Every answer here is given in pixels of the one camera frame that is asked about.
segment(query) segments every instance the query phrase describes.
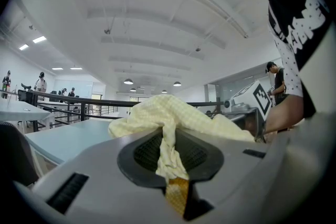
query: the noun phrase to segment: black cap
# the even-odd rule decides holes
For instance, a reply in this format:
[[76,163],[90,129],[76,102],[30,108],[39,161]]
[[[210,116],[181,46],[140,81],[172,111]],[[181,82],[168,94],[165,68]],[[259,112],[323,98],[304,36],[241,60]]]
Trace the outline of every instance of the black cap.
[[276,66],[276,64],[274,62],[268,62],[267,65],[266,65],[266,70],[267,72],[269,72],[269,69],[272,67],[272,66]]

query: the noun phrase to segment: checkered cloth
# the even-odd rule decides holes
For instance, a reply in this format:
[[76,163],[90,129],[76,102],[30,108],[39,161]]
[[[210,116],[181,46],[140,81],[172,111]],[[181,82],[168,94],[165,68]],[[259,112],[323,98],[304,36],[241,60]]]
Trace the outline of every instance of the checkered cloth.
[[228,139],[254,141],[249,132],[242,131],[223,115],[219,114],[210,119],[179,98],[167,94],[153,96],[135,105],[128,118],[110,123],[109,133],[115,138],[160,127],[163,139],[156,174],[165,177],[167,181],[177,177],[188,179],[180,155],[175,150],[176,128],[187,128]]

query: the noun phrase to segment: gray plastic device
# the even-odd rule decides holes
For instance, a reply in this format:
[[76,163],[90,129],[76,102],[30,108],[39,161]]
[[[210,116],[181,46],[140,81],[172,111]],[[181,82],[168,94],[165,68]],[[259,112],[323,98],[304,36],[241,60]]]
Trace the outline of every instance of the gray plastic device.
[[[224,157],[212,178],[194,184],[199,199],[211,208],[189,222],[271,223],[285,217],[321,179],[335,146],[335,128],[335,114],[316,114],[299,128],[278,135],[270,146],[183,130]],[[92,146],[40,179],[33,193],[19,188],[50,223],[186,223],[161,188],[135,184],[118,166],[123,148],[153,132]],[[74,175],[81,178],[75,184],[77,192],[60,213],[57,203],[71,195],[55,200]]]

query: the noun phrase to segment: yellow cloth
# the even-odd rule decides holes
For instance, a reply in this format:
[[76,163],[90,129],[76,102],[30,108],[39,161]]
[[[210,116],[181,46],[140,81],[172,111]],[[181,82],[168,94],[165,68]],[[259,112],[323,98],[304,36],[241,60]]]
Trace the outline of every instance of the yellow cloth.
[[182,216],[187,206],[188,191],[189,180],[182,178],[169,179],[165,197],[172,207]]
[[206,135],[254,141],[248,131],[242,131],[223,115],[216,115],[212,120],[179,98],[167,94],[153,96],[135,105],[128,118],[110,123],[109,133],[112,137],[122,137],[159,127],[162,127],[163,139],[156,174],[165,177],[167,182],[177,177],[189,179],[180,155],[175,150],[176,128],[184,127]]

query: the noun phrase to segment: white ceiling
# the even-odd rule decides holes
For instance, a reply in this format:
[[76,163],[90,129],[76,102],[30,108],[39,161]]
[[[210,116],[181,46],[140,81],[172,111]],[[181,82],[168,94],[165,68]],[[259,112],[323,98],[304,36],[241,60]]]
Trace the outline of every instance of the white ceiling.
[[[22,54],[49,70],[68,72],[76,63],[117,90],[125,78],[156,88],[178,80],[184,89],[278,58],[266,27],[267,0],[13,0],[12,6],[2,22],[11,46],[27,43]],[[37,30],[29,29],[33,23]],[[48,40],[31,44],[39,35]]]

